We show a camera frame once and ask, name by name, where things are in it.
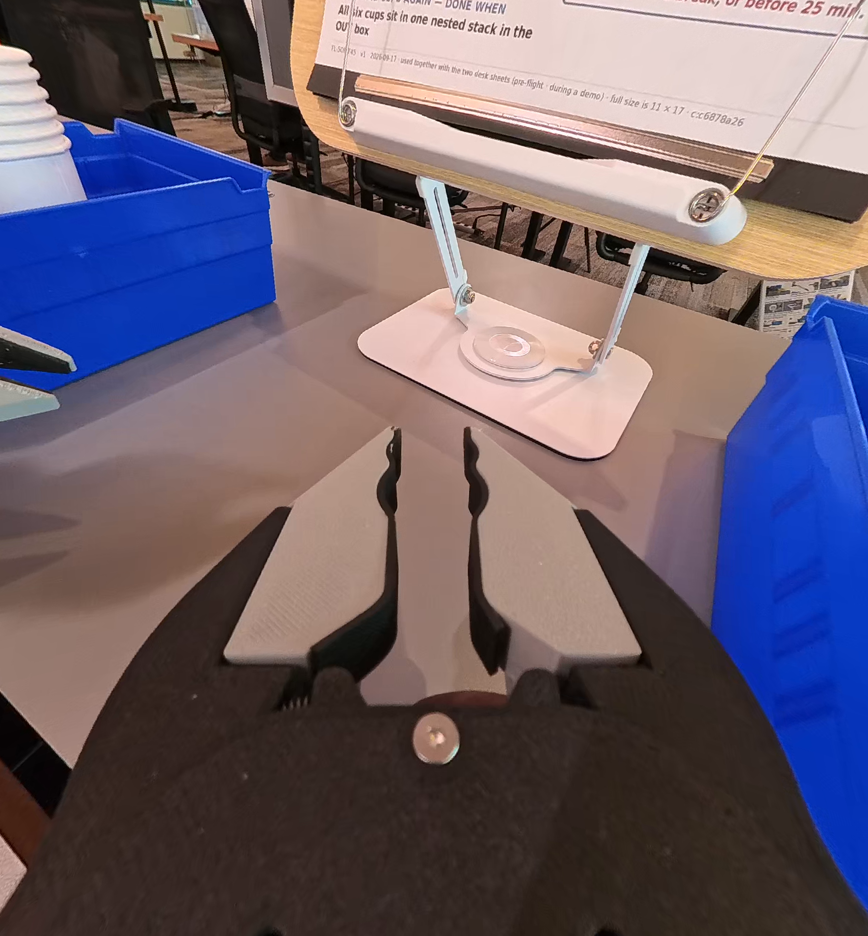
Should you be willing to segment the blue plastic bin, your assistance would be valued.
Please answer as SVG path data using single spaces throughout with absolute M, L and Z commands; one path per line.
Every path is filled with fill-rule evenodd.
M 817 298 L 728 435 L 711 625 L 868 909 L 868 308 Z
M 117 119 L 65 130 L 87 200 L 0 215 L 0 326 L 74 358 L 52 391 L 276 298 L 267 170 Z

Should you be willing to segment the nested stack of cups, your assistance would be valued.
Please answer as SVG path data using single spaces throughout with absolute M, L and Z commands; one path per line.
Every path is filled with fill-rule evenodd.
M 30 53 L 0 45 L 0 215 L 84 201 L 71 147 Z

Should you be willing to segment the wooden document stand white base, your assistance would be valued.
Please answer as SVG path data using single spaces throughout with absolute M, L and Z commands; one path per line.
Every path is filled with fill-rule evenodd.
M 617 345 L 651 248 L 763 280 L 868 265 L 868 173 L 767 153 L 812 77 L 749 154 L 317 64 L 325 3 L 296 2 L 297 100 L 320 140 L 416 177 L 448 284 L 364 331 L 358 349 L 537 443 L 596 460 L 623 435 L 652 378 Z M 460 258 L 446 184 L 635 243 L 618 299 L 567 326 L 484 295 Z

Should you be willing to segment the black mesh office chair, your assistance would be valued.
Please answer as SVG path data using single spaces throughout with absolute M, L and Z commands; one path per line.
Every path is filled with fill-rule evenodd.
M 412 173 L 355 158 L 355 182 L 359 186 L 360 207 L 374 211 L 377 196 L 381 199 L 383 215 L 394 217 L 397 206 L 410 208 L 417 211 L 417 225 L 426 226 L 426 203 Z

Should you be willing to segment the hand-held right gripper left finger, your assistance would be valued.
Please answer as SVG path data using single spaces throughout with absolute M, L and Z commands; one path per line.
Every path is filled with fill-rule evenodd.
M 296 498 L 225 646 L 232 664 L 364 679 L 397 633 L 401 430 L 387 428 Z

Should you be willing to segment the white floor sign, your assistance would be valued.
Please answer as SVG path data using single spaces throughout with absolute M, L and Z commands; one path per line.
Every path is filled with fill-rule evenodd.
M 764 280 L 760 286 L 756 330 L 791 338 L 802 327 L 818 297 L 850 300 L 856 272 L 805 279 Z

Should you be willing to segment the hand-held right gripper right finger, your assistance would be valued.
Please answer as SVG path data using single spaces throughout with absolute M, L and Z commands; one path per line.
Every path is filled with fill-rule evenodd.
M 567 675 L 637 663 L 642 648 L 572 503 L 466 428 L 469 625 L 486 671 Z

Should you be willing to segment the grey divider panel silver frame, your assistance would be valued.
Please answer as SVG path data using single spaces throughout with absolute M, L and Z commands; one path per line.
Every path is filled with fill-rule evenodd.
M 297 107 L 291 68 L 294 1 L 252 1 L 267 98 Z

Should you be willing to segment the printed instruction sheet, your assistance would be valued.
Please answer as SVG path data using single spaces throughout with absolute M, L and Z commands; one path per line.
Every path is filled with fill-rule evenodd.
M 316 63 L 868 173 L 868 2 L 326 2 Z

